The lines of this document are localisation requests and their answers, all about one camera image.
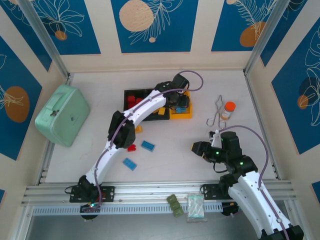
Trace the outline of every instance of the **yellow block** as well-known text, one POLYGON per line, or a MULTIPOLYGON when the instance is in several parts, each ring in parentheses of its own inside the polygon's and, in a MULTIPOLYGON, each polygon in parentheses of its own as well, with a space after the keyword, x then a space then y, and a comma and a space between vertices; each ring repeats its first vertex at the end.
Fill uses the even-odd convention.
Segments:
POLYGON ((165 115, 165 112, 166 112, 166 108, 165 107, 160 107, 158 114, 159 115, 165 115))
POLYGON ((139 133, 142 133, 142 132, 143 132, 142 126, 140 126, 140 125, 137 126, 136 129, 135 129, 135 133, 139 134, 139 133))

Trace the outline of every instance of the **red block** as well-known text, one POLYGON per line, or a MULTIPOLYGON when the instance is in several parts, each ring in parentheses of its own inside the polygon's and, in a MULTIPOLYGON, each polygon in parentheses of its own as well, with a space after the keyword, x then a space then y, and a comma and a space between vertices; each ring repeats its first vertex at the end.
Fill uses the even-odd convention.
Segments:
POLYGON ((132 144, 130 147, 127 148, 128 152, 134 152, 136 149, 136 145, 132 144))
POLYGON ((133 102, 128 102, 128 109, 131 109, 135 106, 136 104, 133 102))
POLYGON ((137 98, 137 99, 135 100, 135 103, 138 104, 138 103, 140 103, 142 100, 143 100, 143 98, 137 98))
POLYGON ((136 102, 136 97, 135 96, 127 96, 126 100, 128 103, 134 104, 136 102))

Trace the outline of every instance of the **plastic bag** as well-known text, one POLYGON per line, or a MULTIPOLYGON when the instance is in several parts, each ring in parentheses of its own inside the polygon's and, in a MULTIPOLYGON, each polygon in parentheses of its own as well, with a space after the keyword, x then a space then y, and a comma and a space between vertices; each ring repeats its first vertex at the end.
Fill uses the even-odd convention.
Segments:
POLYGON ((204 223, 205 218, 205 199, 201 193, 191 193, 188 195, 188 214, 187 223, 204 223))

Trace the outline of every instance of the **mint green case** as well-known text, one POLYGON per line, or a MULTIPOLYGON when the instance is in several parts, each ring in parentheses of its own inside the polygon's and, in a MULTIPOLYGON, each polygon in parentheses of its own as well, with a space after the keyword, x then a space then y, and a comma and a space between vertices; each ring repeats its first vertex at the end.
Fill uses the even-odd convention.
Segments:
POLYGON ((69 147, 89 113, 80 90, 61 85, 36 117, 35 126, 51 142, 69 147))

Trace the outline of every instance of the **white table surface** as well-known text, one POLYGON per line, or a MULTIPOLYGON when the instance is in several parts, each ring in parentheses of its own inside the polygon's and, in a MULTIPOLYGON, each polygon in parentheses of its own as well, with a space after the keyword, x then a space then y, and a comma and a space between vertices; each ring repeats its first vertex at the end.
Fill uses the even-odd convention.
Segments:
MULTIPOLYGON (((236 103, 236 110, 227 126, 245 125, 261 134, 257 116, 240 70, 201 70, 203 88, 191 92, 192 119, 172 119, 142 122, 143 133, 136 134, 135 152, 123 150, 105 176, 105 182, 163 182, 218 180, 222 174, 213 171, 213 164, 191 151, 194 142, 208 141, 207 118, 215 115, 215 101, 222 95, 223 101, 236 103), (141 147, 143 140, 155 144, 150 152, 141 147), (125 158, 137 164, 131 171, 123 164, 125 158)), ((122 71, 100 73, 76 73, 72 86, 79 88, 91 112, 71 147, 55 145, 46 183, 73 183, 94 165, 107 141, 108 129, 115 111, 123 110, 124 90, 153 88, 157 83, 171 81, 177 70, 122 71)), ((183 73, 190 81, 190 88, 200 85, 200 79, 192 73, 183 73)), ((261 171, 266 154, 263 145, 250 131, 235 128, 243 154, 250 156, 261 171)), ((217 164, 216 170, 225 169, 217 164)), ((271 164, 263 176, 274 179, 271 164)))

